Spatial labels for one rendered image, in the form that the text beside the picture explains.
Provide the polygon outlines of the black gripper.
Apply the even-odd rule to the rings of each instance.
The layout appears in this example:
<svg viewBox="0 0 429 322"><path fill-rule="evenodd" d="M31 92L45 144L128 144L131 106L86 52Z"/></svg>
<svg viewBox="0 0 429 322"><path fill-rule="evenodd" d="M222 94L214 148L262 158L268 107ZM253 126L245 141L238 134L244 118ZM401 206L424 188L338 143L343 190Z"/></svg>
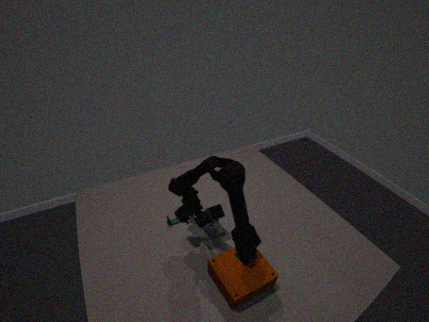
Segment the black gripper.
<svg viewBox="0 0 429 322"><path fill-rule="evenodd" d="M185 202L184 198L182 199L182 202ZM189 208L189 210L196 216L194 220L197 222L200 228L212 222L212 219L210 218L210 216L207 213L204 213L203 211L201 211L203 207L200 204L200 199L197 199L193 203L186 203L186 205L187 205L187 208Z"/></svg>

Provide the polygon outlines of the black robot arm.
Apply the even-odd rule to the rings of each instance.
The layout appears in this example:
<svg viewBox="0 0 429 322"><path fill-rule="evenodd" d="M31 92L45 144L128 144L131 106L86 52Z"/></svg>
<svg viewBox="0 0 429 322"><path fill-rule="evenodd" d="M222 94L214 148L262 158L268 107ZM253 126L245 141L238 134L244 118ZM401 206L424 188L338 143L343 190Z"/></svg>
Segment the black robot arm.
<svg viewBox="0 0 429 322"><path fill-rule="evenodd" d="M215 170L216 167L222 169L217 171ZM235 224L235 227L230 231L237 249L235 256L246 266L257 257L256 248L262 241L258 237L255 228L249 223L243 189L246 180L246 170L241 163L229 158L210 156L194 169L187 171L177 177L177 179L171 179L168 190L178 196L183 196L186 203L193 203L198 198L198 192L192 185L199 180L200 176L207 172L228 192ZM185 202L183 202L183 206L174 212L176 218L181 223L186 223L189 220L189 216L194 215L187 208Z"/></svg>

